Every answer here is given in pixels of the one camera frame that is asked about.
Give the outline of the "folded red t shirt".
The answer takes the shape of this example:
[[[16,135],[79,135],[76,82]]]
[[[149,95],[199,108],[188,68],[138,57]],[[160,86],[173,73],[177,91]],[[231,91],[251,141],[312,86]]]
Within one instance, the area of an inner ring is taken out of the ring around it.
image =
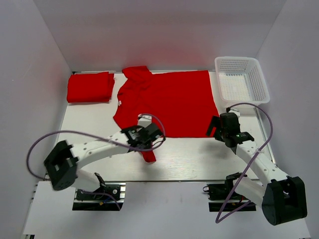
[[[106,103],[112,98],[114,73],[71,75],[67,86],[68,103]]]

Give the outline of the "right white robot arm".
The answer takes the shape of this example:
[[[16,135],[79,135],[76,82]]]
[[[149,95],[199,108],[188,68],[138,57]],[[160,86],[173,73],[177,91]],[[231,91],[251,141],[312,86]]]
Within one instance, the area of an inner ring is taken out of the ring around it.
[[[225,143],[257,176],[253,182],[237,172],[226,176],[222,184],[209,184],[211,200],[247,199],[262,209],[266,220],[276,226],[305,218],[308,214],[305,184],[300,177],[291,177],[262,153],[248,132],[242,132],[235,113],[213,116],[207,136]]]

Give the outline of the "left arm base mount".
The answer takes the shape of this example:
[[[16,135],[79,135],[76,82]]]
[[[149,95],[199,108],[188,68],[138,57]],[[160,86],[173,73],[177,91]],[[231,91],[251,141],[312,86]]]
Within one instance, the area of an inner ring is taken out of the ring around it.
[[[106,183],[103,189],[97,190],[98,195],[76,190],[72,210],[118,212],[123,206],[125,191],[125,183]]]

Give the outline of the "white plastic basket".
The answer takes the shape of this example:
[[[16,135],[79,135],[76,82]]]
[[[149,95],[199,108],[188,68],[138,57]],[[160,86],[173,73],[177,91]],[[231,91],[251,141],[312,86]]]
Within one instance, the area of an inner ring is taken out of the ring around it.
[[[270,101],[266,80],[257,59],[217,57],[215,72],[223,107],[237,103],[260,105]]]

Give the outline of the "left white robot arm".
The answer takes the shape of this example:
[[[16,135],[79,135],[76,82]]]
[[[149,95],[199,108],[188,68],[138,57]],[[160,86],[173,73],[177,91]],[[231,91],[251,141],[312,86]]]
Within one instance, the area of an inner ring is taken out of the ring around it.
[[[74,187],[99,199],[105,194],[102,177],[82,168],[114,155],[132,151],[149,152],[153,142],[160,137],[164,137],[164,133],[155,123],[150,123],[146,127],[136,125],[125,128],[104,140],[97,139],[82,144],[68,144],[64,140],[52,149],[44,161],[44,166],[53,190],[61,191]]]

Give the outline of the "red t shirt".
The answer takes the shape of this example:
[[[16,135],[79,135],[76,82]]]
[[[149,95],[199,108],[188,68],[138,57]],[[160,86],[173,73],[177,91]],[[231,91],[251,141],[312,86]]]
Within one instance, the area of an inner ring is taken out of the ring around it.
[[[148,113],[164,126],[166,137],[206,137],[212,117],[219,115],[207,70],[153,74],[137,66],[122,72],[127,80],[113,117],[120,128],[136,125],[138,116]]]
[[[114,73],[71,75],[67,86],[68,103],[106,103],[112,98]]]

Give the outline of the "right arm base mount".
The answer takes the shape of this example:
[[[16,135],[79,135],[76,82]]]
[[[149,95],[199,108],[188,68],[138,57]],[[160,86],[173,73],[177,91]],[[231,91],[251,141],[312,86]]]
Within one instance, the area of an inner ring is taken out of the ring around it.
[[[204,194],[208,195],[208,207],[210,212],[219,212],[223,202],[227,198],[228,189],[224,183],[207,184],[203,187]],[[237,193],[233,193],[227,202],[224,212],[231,212],[234,209],[244,205],[248,199]]]

